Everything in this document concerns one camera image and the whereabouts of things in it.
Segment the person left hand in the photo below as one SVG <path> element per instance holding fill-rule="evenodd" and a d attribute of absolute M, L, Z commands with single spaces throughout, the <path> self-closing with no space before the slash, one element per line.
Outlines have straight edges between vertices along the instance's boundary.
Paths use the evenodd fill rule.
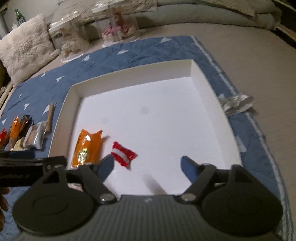
<path fill-rule="evenodd" d="M 1 187 L 1 191 L 0 191 L 0 230 L 2 231 L 4 228 L 4 224 L 5 224 L 5 216 L 4 216 L 4 212 L 7 212 L 9 209 L 9 205 L 8 205 L 8 201 L 5 198 L 5 195 L 9 194 L 10 192 L 10 188 L 9 187 Z"/>

